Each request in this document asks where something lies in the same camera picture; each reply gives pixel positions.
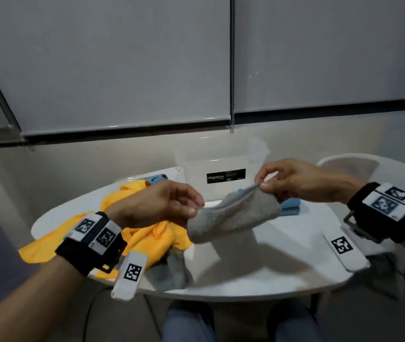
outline white table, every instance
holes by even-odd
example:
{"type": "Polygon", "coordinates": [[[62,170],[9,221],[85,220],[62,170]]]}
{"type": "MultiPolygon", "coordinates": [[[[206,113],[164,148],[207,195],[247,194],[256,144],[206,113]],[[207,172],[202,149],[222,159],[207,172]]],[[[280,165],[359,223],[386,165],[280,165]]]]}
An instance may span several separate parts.
{"type": "MultiPolygon", "coordinates": [[[[74,215],[97,211],[103,198],[119,189],[120,183],[159,173],[180,179],[177,170],[169,168],[94,190],[45,213],[33,225],[32,235],[38,239],[74,215]]],[[[279,217],[253,230],[189,247],[184,254],[194,279],[191,287],[156,292],[143,276],[139,291],[203,301],[278,299],[330,291],[342,286],[352,273],[324,240],[324,228],[340,228],[332,210],[326,204],[302,201],[299,216],[279,217]]],[[[113,279],[101,281],[114,284],[113,279]]]]}

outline orange towel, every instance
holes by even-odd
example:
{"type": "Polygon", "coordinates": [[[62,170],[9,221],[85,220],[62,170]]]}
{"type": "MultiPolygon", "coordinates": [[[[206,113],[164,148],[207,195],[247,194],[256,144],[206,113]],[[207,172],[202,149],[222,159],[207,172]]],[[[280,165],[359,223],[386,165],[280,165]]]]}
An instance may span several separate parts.
{"type": "MultiPolygon", "coordinates": [[[[120,190],[109,194],[103,199],[100,210],[104,211],[112,203],[147,186],[149,186],[149,183],[145,180],[137,180],[121,185],[120,190]]],[[[62,242],[65,234],[88,213],[91,212],[71,217],[49,234],[21,248],[19,250],[20,256],[27,263],[43,263],[51,260],[55,256],[55,249],[62,242]]],[[[169,221],[163,221],[146,228],[125,228],[122,230],[122,237],[128,242],[122,254],[127,255],[131,249],[146,253],[149,256],[145,266],[146,269],[159,261],[169,247],[176,247],[183,251],[191,245],[186,230],[169,221]]],[[[117,273],[117,270],[113,270],[110,274],[98,271],[96,277],[116,278],[117,273]]]]}

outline jeans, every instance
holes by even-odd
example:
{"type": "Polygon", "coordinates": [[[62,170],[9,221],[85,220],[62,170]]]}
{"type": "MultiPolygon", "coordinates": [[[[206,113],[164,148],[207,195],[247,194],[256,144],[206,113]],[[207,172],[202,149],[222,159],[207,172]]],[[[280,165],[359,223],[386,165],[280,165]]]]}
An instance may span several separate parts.
{"type": "MultiPolygon", "coordinates": [[[[275,305],[268,320],[269,340],[274,342],[322,342],[318,324],[298,299],[275,305]]],[[[163,324],[163,342],[217,342],[213,311],[196,301],[174,301],[163,324]]]]}

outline plastic box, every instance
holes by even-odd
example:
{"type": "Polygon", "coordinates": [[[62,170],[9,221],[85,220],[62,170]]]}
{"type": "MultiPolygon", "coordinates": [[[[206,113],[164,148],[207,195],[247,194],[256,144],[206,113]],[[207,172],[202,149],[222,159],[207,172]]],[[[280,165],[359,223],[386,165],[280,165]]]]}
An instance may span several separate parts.
{"type": "Polygon", "coordinates": [[[184,181],[205,201],[213,201],[252,185],[269,152],[258,138],[238,134],[201,137],[177,149],[176,163],[184,181]]]}

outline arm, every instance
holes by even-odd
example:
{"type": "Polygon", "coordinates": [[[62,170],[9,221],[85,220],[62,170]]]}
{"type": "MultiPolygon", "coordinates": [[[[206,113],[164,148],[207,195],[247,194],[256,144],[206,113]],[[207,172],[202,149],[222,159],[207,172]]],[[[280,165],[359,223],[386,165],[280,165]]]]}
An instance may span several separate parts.
{"type": "MultiPolygon", "coordinates": [[[[122,228],[146,227],[162,220],[184,225],[204,200],[191,186],[162,181],[106,209],[122,228]]],[[[40,267],[0,303],[0,342],[44,341],[84,277],[60,256],[40,267]]]]}
{"type": "Polygon", "coordinates": [[[285,159],[262,166],[255,177],[264,192],[273,193],[279,202],[291,197],[316,202],[347,204],[366,182],[348,174],[321,168],[295,159],[285,159]],[[273,178],[263,182],[268,174],[273,178]]]}

